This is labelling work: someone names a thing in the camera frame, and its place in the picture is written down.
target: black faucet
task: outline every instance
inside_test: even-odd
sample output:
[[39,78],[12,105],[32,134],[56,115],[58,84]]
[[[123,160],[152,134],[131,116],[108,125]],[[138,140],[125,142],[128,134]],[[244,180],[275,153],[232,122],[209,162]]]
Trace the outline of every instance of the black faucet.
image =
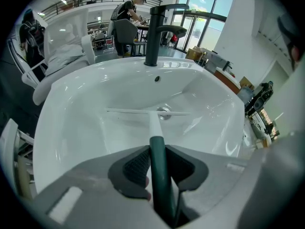
[[165,18],[165,11],[170,9],[189,9],[190,7],[186,4],[168,4],[153,7],[150,9],[150,23],[147,33],[147,50],[146,59],[144,64],[148,66],[157,66],[158,52],[161,41],[161,32],[170,31],[175,34],[178,38],[186,35],[186,29],[182,26],[176,25],[163,25]]
[[228,67],[230,67],[232,69],[232,67],[230,66],[230,61],[227,61],[227,63],[225,63],[225,66],[223,68],[223,71],[225,71]]

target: green handle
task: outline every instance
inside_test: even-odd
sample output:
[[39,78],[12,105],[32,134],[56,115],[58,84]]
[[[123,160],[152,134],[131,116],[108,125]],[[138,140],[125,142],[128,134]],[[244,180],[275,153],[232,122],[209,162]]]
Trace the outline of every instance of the green handle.
[[164,138],[153,136],[149,140],[152,167],[152,194],[154,210],[168,224],[174,223],[176,205],[171,177],[167,170]]

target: sink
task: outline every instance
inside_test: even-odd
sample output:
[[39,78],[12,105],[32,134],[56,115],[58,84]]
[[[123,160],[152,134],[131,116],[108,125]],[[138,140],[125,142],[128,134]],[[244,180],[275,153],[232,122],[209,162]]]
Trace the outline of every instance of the sink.
[[191,60],[159,57],[156,67],[145,66],[144,61],[124,58],[98,63],[52,85],[35,134],[38,192],[80,162],[149,144],[147,114],[107,112],[106,108],[189,112],[160,116],[166,144],[238,156],[243,102]]

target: drain hole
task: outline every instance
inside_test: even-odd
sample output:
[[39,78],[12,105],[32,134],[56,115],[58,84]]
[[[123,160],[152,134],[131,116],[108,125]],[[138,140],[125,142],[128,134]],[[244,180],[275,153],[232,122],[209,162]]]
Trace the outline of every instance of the drain hole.
[[159,115],[159,119],[160,120],[168,120],[169,118],[171,118],[172,116],[169,114],[166,114],[166,112],[170,112],[170,110],[168,108],[165,107],[159,107],[157,108],[157,111],[164,111],[164,114],[160,114]]
[[154,79],[155,82],[159,82],[160,80],[161,80],[161,77],[159,77],[159,76],[157,76],[157,77]]

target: balcony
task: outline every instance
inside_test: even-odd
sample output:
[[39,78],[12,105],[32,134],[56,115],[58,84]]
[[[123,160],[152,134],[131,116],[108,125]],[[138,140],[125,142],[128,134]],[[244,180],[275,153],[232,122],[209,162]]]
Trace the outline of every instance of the balcony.
[[[113,2],[113,3],[124,3],[129,0],[62,0],[40,13],[40,16],[45,20],[48,21],[51,18],[67,11],[71,10],[80,6],[89,5],[89,4],[96,4],[96,3],[106,3],[106,2]],[[147,7],[155,7],[161,4],[161,0],[146,0],[144,3]]]

